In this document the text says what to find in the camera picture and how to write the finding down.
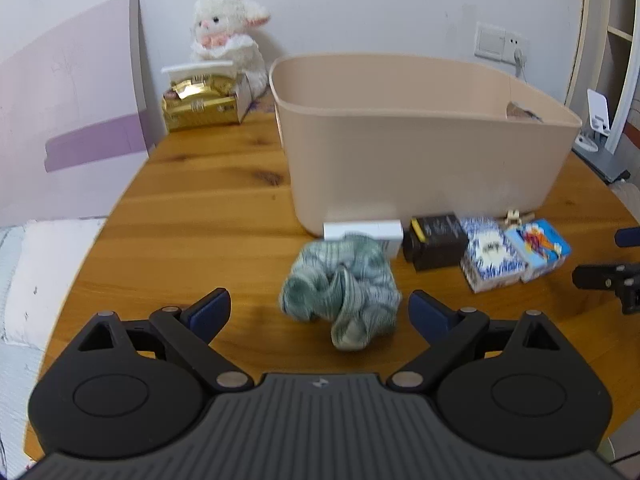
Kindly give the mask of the green plaid scrunchie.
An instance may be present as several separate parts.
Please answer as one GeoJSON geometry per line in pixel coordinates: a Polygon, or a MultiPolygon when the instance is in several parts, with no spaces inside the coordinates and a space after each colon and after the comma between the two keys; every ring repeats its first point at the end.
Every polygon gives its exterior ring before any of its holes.
{"type": "Polygon", "coordinates": [[[401,299],[381,245],[349,234],[306,244],[282,285],[279,304],[297,321],[330,322],[337,350],[360,351],[396,328],[401,299]]]}

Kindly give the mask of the grey laptop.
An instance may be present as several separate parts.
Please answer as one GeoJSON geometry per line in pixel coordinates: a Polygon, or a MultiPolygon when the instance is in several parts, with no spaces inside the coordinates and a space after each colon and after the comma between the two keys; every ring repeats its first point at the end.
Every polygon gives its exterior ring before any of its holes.
{"type": "Polygon", "coordinates": [[[590,152],[574,143],[573,152],[607,185],[630,179],[630,172],[604,148],[590,152]]]}

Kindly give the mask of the blue white porcelain tissue pack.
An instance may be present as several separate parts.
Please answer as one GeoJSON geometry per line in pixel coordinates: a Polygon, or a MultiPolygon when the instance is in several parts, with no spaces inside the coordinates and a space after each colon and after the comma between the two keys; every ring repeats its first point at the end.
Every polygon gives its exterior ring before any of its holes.
{"type": "Polygon", "coordinates": [[[463,218],[460,223],[469,241],[460,266],[473,292],[487,292],[521,279],[526,263],[497,221],[478,217],[463,218]]]}

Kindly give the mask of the white wall switch socket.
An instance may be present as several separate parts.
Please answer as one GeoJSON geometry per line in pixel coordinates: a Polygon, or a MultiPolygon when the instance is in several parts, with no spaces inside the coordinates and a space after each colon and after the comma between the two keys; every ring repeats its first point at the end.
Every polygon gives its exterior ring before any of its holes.
{"type": "Polygon", "coordinates": [[[474,55],[515,66],[526,62],[529,41],[517,32],[482,22],[476,23],[474,55]]]}

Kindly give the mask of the beige plastic storage bin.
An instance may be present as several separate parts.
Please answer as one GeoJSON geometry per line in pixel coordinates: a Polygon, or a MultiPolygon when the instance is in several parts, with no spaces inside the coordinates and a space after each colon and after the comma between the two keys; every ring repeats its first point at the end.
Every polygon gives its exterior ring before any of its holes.
{"type": "Polygon", "coordinates": [[[539,208],[582,125],[494,68],[427,56],[279,58],[269,83],[299,223],[539,208]]]}

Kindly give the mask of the white plush lamb toy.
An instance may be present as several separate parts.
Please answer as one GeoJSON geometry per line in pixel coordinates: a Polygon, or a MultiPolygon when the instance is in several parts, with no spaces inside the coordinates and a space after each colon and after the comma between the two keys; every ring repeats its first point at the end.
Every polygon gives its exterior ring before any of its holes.
{"type": "Polygon", "coordinates": [[[252,0],[196,0],[191,55],[194,61],[231,61],[254,99],[266,90],[266,63],[250,30],[265,25],[269,11],[252,0]]]}

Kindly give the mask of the lilac headboard panel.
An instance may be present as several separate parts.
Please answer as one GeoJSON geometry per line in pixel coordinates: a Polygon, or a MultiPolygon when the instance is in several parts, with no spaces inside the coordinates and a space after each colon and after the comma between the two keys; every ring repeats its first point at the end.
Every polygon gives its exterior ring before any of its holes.
{"type": "Polygon", "coordinates": [[[1,223],[106,217],[164,133],[139,0],[107,0],[1,64],[1,223]]]}

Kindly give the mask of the blue cartoon tissue pack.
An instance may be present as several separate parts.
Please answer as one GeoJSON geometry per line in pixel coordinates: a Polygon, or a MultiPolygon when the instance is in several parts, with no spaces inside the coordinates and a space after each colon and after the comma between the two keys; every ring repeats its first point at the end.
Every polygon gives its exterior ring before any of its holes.
{"type": "Polygon", "coordinates": [[[525,262],[521,281],[527,283],[555,270],[572,253],[572,248],[546,219],[506,229],[506,238],[525,262]]]}

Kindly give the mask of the white shelf unit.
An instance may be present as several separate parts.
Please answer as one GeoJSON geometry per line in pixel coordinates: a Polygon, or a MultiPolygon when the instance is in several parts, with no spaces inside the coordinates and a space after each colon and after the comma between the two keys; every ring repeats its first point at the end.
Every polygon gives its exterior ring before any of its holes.
{"type": "Polygon", "coordinates": [[[639,127],[639,0],[582,0],[566,104],[587,126],[589,90],[608,101],[603,147],[614,154],[627,126],[639,127]]]}

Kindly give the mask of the black small box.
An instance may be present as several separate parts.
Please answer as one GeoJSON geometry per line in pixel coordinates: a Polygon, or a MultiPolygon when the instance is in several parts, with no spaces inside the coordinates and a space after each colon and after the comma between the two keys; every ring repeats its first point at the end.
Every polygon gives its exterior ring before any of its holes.
{"type": "Polygon", "coordinates": [[[402,241],[402,253],[416,272],[457,266],[469,239],[455,214],[412,218],[402,241]]]}

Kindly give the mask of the white small box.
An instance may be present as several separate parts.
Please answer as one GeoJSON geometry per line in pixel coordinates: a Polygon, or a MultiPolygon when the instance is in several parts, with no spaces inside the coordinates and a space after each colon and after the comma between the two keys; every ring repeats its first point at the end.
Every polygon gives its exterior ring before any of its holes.
{"type": "Polygon", "coordinates": [[[359,235],[375,240],[387,259],[396,259],[402,241],[404,229],[399,220],[324,222],[323,238],[341,240],[346,236],[359,235]]]}

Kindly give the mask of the gold snack box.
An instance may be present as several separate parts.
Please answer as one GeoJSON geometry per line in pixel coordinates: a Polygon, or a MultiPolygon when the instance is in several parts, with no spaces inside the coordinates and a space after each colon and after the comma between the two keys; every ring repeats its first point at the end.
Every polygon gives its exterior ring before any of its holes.
{"type": "Polygon", "coordinates": [[[169,88],[162,96],[168,132],[240,124],[253,103],[247,76],[232,61],[208,61],[162,68],[169,88]]]}

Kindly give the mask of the white phone stand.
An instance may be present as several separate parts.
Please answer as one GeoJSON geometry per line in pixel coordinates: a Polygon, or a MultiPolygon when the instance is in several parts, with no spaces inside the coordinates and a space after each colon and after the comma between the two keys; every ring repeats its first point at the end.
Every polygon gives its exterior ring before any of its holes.
{"type": "Polygon", "coordinates": [[[574,150],[597,153],[605,148],[611,133],[608,99],[596,90],[587,90],[588,116],[573,144],[574,150]]]}

